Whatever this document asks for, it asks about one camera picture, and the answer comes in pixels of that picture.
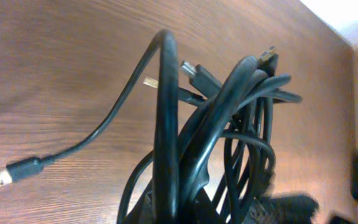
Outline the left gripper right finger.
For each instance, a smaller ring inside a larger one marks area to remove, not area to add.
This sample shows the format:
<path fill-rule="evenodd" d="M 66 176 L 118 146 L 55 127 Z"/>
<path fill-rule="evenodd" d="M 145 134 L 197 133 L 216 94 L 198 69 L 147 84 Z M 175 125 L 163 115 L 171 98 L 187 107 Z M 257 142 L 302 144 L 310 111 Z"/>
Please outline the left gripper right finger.
<path fill-rule="evenodd" d="M 247 223 L 311 224 L 318 209 L 318 202 L 305 194 L 260 197 L 251 204 Z"/>

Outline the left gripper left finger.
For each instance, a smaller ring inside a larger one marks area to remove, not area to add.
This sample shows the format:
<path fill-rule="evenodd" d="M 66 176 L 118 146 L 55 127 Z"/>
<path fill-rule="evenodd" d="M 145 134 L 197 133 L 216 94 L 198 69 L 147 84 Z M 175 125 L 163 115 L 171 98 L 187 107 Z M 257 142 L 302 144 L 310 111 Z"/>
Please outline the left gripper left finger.
<path fill-rule="evenodd" d="M 147 186 L 135 207 L 126 217 L 126 224 L 153 224 L 152 187 Z"/>

